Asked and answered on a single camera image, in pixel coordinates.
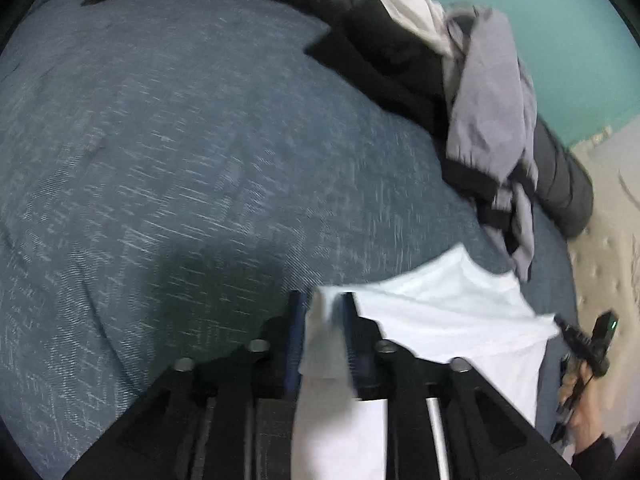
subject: white cloth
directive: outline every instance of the white cloth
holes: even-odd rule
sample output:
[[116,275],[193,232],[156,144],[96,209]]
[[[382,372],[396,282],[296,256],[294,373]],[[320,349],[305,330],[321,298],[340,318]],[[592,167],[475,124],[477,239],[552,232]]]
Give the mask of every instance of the white cloth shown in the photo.
[[468,358],[531,423],[552,316],[536,316],[510,272],[488,273],[456,245],[418,269],[369,285],[322,286],[306,316],[292,441],[294,480],[382,480],[386,401],[353,398],[344,335],[332,303],[355,293],[360,315],[424,359]]
[[432,50],[453,57],[446,16],[436,0],[380,0],[398,25],[421,38]]

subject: blue bedspread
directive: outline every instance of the blue bedspread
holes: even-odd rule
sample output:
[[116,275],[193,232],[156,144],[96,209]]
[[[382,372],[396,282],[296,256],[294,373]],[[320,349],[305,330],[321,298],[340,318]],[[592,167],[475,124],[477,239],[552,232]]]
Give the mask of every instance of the blue bedspread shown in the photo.
[[[456,242],[507,269],[431,137],[303,54],[319,20],[271,0],[81,2],[44,3],[0,57],[0,416],[45,480],[291,288],[382,280]],[[574,319],[566,245],[534,222],[524,294]]]

